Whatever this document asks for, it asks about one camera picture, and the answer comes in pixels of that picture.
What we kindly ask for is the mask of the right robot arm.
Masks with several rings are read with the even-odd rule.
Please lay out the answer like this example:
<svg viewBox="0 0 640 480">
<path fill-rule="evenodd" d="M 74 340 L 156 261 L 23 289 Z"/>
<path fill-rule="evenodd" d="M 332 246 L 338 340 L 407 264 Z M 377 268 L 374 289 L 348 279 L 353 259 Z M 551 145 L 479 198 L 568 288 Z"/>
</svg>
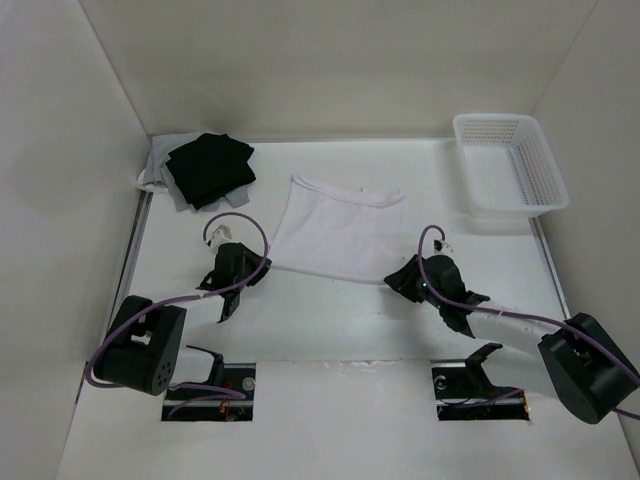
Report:
<svg viewBox="0 0 640 480">
<path fill-rule="evenodd" d="M 467 289 L 446 255 L 415 255 L 384 282 L 413 303 L 429 303 L 449 329 L 484 343 L 457 369 L 457 386 L 436 393 L 440 398 L 487 404 L 531 391 L 597 424 L 639 388 L 637 369 L 594 317 L 559 322 L 509 312 Z"/>
</svg>

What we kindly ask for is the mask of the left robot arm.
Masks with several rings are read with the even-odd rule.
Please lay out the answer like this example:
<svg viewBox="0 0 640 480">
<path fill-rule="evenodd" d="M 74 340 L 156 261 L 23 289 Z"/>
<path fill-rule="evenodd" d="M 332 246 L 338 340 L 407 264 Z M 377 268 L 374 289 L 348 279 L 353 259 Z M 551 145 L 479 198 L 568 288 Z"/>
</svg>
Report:
<svg viewBox="0 0 640 480">
<path fill-rule="evenodd" d="M 240 305 L 241 293 L 260 282 L 271 260 L 240 242 L 213 248 L 213 269 L 193 293 L 153 302 L 126 297 L 89 362 L 87 382 L 100 388 L 128 388 L 157 396 L 169 388 L 193 389 L 206 399 L 224 387 L 216 355 L 183 345 L 187 323 L 221 324 Z"/>
</svg>

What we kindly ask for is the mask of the white folded tank top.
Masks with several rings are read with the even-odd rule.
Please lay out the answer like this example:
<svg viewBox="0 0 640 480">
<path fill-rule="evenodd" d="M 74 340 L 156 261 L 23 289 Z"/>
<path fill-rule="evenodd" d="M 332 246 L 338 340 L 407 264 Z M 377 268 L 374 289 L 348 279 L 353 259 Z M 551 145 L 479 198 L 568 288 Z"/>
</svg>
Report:
<svg viewBox="0 0 640 480">
<path fill-rule="evenodd" d="M 153 175 L 148 172 L 147 168 L 144 168 L 138 175 L 135 183 L 135 187 L 143 192 L 153 194 L 167 194 L 168 190 L 166 185 L 161 180 L 155 180 Z"/>
</svg>

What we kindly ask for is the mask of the white plastic basket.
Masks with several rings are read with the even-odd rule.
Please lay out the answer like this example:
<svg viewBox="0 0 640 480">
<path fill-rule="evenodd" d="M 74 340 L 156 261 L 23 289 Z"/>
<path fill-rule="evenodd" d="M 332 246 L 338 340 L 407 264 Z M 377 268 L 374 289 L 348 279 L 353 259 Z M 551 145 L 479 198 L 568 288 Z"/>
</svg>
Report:
<svg viewBox="0 0 640 480">
<path fill-rule="evenodd" d="M 535 118 L 459 114 L 453 130 L 473 216 L 528 219 L 569 205 L 564 179 Z"/>
</svg>

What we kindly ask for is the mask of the grey folded tank top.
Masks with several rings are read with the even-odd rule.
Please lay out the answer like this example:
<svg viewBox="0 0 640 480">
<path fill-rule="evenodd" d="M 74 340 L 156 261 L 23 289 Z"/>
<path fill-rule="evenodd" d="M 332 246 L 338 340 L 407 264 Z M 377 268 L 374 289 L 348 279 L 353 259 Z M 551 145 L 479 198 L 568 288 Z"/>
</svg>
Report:
<svg viewBox="0 0 640 480">
<path fill-rule="evenodd" d="M 178 212 L 185 210 L 214 212 L 223 202 L 228 203 L 232 208 L 242 207 L 249 202 L 248 186 L 244 185 L 231 190 L 223 197 L 208 201 L 202 208 L 196 208 L 186 201 L 184 195 L 176 186 L 173 175 L 166 166 L 166 163 L 170 160 L 170 153 L 183 145 L 197 140 L 200 136 L 210 133 L 210 131 L 196 131 L 157 135 L 151 138 L 151 150 L 145 168 L 153 175 L 155 180 L 161 180 L 166 185 L 168 194 L 171 196 Z"/>
</svg>

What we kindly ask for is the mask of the black folded tank top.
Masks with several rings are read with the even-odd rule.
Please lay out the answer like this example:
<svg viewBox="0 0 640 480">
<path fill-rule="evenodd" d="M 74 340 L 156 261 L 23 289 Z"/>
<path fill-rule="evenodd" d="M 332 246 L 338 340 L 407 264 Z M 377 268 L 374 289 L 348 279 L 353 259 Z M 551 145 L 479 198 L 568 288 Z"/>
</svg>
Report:
<svg viewBox="0 0 640 480">
<path fill-rule="evenodd" d="M 196 211 L 256 180 L 249 159 L 254 148 L 226 134 L 203 133 L 174 149 L 166 162 L 179 192 Z"/>
</svg>

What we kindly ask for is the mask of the white tank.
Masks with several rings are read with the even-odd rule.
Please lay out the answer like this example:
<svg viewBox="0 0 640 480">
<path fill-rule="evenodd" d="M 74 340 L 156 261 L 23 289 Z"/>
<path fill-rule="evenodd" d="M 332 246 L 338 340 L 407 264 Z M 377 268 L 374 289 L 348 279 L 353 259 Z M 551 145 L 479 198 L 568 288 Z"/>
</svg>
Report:
<svg viewBox="0 0 640 480">
<path fill-rule="evenodd" d="M 148 172 L 147 168 L 144 168 L 138 175 L 135 183 L 135 187 L 143 192 L 153 194 L 167 194 L 168 190 L 166 185 L 161 180 L 155 180 L 153 175 Z"/>
<path fill-rule="evenodd" d="M 380 284 L 403 258 L 406 196 L 351 191 L 291 178 L 286 208 L 271 240 L 272 266 L 319 277 Z"/>
</svg>

